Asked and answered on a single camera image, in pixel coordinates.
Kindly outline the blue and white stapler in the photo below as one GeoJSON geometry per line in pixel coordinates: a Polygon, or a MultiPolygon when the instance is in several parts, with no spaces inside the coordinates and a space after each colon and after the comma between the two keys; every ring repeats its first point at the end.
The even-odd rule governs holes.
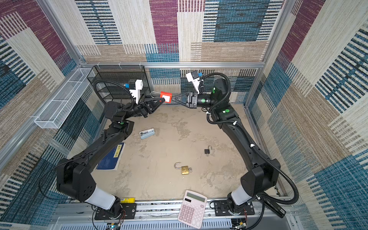
{"type": "Polygon", "coordinates": [[[150,129],[147,129],[147,130],[143,130],[140,132],[140,138],[142,140],[148,138],[148,137],[151,137],[155,134],[155,130],[154,128],[150,128],[150,129]]]}

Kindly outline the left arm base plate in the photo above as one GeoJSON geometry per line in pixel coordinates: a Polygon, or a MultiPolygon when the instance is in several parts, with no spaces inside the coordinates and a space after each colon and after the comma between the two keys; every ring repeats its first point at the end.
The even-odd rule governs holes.
{"type": "Polygon", "coordinates": [[[124,220],[134,219],[136,215],[136,203],[120,203],[119,207],[111,207],[109,210],[97,208],[94,220],[124,220]]]}

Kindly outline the small black padlock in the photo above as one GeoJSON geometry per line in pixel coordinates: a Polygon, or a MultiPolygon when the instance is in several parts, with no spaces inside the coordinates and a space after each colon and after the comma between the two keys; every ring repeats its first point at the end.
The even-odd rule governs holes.
{"type": "Polygon", "coordinates": [[[212,151],[212,147],[211,146],[208,146],[206,149],[204,149],[204,153],[205,153],[206,156],[209,156],[210,153],[211,153],[211,151],[212,151]]]}

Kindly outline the red padlock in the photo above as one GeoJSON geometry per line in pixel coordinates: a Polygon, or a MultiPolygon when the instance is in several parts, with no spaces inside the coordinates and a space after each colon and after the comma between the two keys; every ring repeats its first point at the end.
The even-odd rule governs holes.
{"type": "Polygon", "coordinates": [[[171,103],[172,102],[172,97],[173,94],[172,93],[168,93],[168,92],[151,92],[150,93],[151,97],[160,97],[160,98],[164,98],[165,99],[165,103],[171,103]]]}

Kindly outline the brass padlock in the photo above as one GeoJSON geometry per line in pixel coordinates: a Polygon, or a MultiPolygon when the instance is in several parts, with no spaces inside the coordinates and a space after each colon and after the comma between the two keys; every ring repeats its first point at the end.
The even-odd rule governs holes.
{"type": "Polygon", "coordinates": [[[192,172],[192,168],[188,166],[181,166],[181,162],[176,162],[174,168],[181,171],[182,175],[188,175],[192,172]]]}

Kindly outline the yellow label block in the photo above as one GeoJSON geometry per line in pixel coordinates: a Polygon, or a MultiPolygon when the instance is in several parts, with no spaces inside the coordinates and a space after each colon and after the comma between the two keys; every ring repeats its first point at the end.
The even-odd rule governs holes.
{"type": "Polygon", "coordinates": [[[135,203],[135,198],[134,197],[125,197],[125,198],[122,198],[120,203],[122,204],[133,204],[135,203]]]}

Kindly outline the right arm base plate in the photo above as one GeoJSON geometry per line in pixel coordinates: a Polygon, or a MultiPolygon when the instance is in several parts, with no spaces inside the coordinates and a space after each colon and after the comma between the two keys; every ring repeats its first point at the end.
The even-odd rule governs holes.
{"type": "Polygon", "coordinates": [[[245,216],[254,215],[255,210],[253,204],[245,203],[231,211],[226,200],[213,200],[209,203],[209,207],[215,211],[216,216],[245,216]]]}

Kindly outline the blue book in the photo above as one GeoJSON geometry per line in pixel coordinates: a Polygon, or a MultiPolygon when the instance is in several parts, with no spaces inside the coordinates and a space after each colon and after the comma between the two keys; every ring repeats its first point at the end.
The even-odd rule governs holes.
{"type": "Polygon", "coordinates": [[[121,160],[125,143],[120,143],[115,146],[97,165],[97,170],[100,171],[116,171],[121,160]]]}

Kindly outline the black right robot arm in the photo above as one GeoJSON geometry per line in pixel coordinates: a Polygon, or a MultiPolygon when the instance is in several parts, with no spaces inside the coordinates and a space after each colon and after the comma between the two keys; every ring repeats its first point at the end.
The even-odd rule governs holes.
{"type": "Polygon", "coordinates": [[[204,76],[193,71],[186,74],[186,79],[195,91],[179,94],[172,100],[191,109],[206,108],[207,122],[217,125],[230,138],[247,168],[247,173],[241,177],[240,186],[228,194],[229,213],[237,215],[245,205],[258,200],[279,217],[284,217],[286,212],[281,205],[295,204],[299,199],[298,189],[281,170],[279,161],[270,159],[243,126],[238,113],[230,104],[229,77],[218,72],[204,76]],[[290,200],[274,198],[266,193],[266,190],[276,185],[279,176],[291,185],[294,196],[290,200]]]}

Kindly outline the pink calculator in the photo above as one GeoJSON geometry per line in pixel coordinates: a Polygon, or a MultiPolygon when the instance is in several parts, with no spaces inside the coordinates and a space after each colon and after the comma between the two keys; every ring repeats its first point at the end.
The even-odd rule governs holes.
{"type": "Polygon", "coordinates": [[[178,221],[195,229],[201,229],[204,219],[207,197],[190,190],[185,191],[178,221]]]}

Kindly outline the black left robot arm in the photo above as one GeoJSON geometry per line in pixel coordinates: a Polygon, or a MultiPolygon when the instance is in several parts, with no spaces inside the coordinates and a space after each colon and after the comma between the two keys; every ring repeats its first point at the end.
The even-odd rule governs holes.
{"type": "Polygon", "coordinates": [[[100,189],[92,171],[100,161],[108,155],[118,144],[126,140],[132,133],[134,122],[130,117],[147,117],[153,114],[164,102],[164,98],[146,97],[140,91],[143,83],[137,80],[135,83],[121,85],[112,80],[95,80],[94,91],[100,83],[109,83],[118,87],[122,93],[127,93],[131,102],[109,101],[104,105],[104,116],[111,121],[108,129],[102,131],[101,136],[89,147],[73,156],[71,159],[63,158],[58,165],[45,173],[56,172],[56,188],[67,195],[69,199],[94,205],[110,213],[118,214],[122,207],[120,199],[100,189]]]}

